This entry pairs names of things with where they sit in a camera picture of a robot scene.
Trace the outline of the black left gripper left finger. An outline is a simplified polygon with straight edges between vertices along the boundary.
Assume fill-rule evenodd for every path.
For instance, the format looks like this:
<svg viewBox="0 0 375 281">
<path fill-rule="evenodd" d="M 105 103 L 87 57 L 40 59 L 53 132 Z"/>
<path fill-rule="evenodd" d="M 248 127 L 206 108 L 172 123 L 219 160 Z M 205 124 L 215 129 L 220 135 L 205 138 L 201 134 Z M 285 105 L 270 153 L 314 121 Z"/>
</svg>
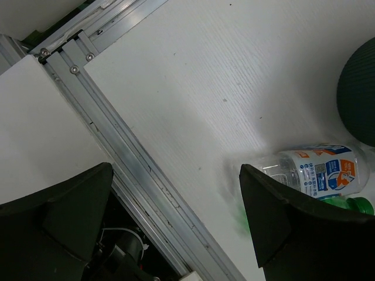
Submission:
<svg viewBox="0 0 375 281">
<path fill-rule="evenodd" d="M 1 280 L 81 280 L 113 176 L 112 165 L 103 162 L 1 204 Z"/>
</svg>

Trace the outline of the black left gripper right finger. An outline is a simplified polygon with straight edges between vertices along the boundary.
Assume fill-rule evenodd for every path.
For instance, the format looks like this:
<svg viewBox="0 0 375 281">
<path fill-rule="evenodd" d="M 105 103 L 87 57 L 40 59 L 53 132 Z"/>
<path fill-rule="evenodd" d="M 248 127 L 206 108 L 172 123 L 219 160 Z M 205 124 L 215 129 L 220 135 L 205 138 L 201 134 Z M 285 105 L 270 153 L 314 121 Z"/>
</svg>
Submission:
<svg viewBox="0 0 375 281">
<path fill-rule="evenodd" d="M 307 196 L 251 165 L 239 174 L 267 280 L 373 280 L 374 217 Z"/>
</svg>

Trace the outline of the dark green plastic bin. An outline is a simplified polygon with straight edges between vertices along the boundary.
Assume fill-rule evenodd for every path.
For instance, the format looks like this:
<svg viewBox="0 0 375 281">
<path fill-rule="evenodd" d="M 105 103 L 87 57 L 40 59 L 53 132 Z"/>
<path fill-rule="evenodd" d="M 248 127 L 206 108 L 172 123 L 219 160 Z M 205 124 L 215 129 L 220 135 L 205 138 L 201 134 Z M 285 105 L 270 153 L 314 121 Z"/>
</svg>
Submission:
<svg viewBox="0 0 375 281">
<path fill-rule="evenodd" d="M 349 133 L 374 146 L 374 39 L 346 62 L 337 84 L 337 109 Z"/>
</svg>

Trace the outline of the green plastic soda bottle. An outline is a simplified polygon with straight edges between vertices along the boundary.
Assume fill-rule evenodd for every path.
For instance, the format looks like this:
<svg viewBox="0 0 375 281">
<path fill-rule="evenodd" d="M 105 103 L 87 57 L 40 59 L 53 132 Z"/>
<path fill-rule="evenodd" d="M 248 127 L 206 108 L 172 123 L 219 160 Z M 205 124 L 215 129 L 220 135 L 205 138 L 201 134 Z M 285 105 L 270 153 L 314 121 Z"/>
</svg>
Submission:
<svg viewBox="0 0 375 281">
<path fill-rule="evenodd" d="M 364 197 L 331 197 L 322 199 L 323 202 L 334 205 L 345 210 L 352 210 L 358 213 L 374 215 L 374 208 L 371 202 Z"/>
</svg>

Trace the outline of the clear bottle orange blue label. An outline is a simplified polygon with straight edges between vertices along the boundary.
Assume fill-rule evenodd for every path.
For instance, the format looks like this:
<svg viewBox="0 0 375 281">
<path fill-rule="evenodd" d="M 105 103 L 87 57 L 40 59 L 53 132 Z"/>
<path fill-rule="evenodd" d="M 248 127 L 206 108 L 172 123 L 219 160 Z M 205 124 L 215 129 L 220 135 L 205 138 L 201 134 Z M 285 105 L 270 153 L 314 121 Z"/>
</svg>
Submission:
<svg viewBox="0 0 375 281">
<path fill-rule="evenodd" d="M 249 164 L 294 190 L 323 200 L 361 192 L 374 173 L 374 149 L 323 144 L 251 159 Z"/>
</svg>

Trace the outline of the aluminium table frame rail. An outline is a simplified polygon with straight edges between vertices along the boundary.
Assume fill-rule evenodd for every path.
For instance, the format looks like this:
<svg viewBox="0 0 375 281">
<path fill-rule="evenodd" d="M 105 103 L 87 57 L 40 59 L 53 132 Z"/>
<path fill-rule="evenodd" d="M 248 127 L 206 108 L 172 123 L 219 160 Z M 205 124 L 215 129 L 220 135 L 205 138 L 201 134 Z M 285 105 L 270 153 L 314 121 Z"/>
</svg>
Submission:
<svg viewBox="0 0 375 281">
<path fill-rule="evenodd" d="M 180 275 L 243 280 L 186 201 L 142 147 L 84 67 L 162 1 L 93 1 L 38 47 L 1 36 L 1 70 L 34 55 L 84 119 L 114 164 L 113 190 Z"/>
</svg>

